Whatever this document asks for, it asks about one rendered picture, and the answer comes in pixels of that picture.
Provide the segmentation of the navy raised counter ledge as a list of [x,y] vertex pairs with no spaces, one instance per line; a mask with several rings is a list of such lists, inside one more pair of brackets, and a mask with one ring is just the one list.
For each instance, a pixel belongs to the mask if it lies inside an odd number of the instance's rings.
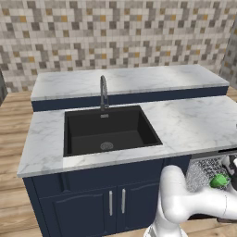
[[[134,104],[144,102],[166,101],[176,99],[198,98],[208,96],[225,95],[228,91],[227,86],[195,88],[185,90],[172,90],[138,94],[113,94],[108,97],[111,106],[122,104]],[[88,96],[76,98],[63,98],[52,100],[32,101],[31,105],[34,112],[60,110],[78,107],[100,106],[101,96]]]

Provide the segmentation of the navy cupboard door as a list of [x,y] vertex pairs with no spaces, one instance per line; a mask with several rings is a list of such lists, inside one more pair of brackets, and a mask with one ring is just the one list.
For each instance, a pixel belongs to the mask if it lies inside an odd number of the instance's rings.
[[102,237],[116,232],[116,187],[41,198],[40,203],[50,237]]
[[[158,181],[146,181],[118,187],[116,232],[148,227],[156,216]],[[122,189],[126,190],[125,213],[121,212]]]

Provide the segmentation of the dishwasher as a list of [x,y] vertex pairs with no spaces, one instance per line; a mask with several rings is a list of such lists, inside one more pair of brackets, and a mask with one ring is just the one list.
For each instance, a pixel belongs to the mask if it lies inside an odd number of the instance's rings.
[[194,155],[192,155],[190,162],[197,161],[197,160],[203,160],[203,159],[209,159],[209,158],[221,158],[225,155],[237,155],[237,148],[229,150],[229,151],[223,150],[223,151],[194,154]]

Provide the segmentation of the black sink basin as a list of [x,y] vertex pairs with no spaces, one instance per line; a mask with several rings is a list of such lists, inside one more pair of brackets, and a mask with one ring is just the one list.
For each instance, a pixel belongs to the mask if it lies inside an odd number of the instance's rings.
[[68,111],[64,156],[81,156],[162,145],[140,106]]

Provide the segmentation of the grey sink tap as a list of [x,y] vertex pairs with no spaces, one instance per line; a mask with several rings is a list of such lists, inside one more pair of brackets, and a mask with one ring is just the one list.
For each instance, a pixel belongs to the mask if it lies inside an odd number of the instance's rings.
[[100,92],[101,92],[100,107],[101,107],[101,110],[104,111],[106,108],[109,108],[107,87],[106,87],[106,77],[104,75],[102,75],[100,79]]

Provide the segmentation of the navy false drawer front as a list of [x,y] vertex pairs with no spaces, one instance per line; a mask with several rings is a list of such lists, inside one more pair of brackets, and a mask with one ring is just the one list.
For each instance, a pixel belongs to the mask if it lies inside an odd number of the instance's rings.
[[62,193],[76,193],[121,184],[158,180],[162,166],[163,160],[156,159],[35,176],[32,180],[38,196],[42,198]]

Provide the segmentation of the green round object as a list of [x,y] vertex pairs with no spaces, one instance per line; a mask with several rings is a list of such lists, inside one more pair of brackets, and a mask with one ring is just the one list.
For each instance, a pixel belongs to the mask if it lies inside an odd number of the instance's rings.
[[209,185],[211,188],[223,188],[229,184],[230,177],[224,174],[216,174],[210,181]]

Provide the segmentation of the dark grey appliance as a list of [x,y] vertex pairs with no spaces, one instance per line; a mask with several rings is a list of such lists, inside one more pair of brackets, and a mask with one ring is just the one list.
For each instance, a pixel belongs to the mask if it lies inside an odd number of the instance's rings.
[[6,88],[2,70],[0,69],[0,105],[3,104],[6,96],[7,96],[7,88]]

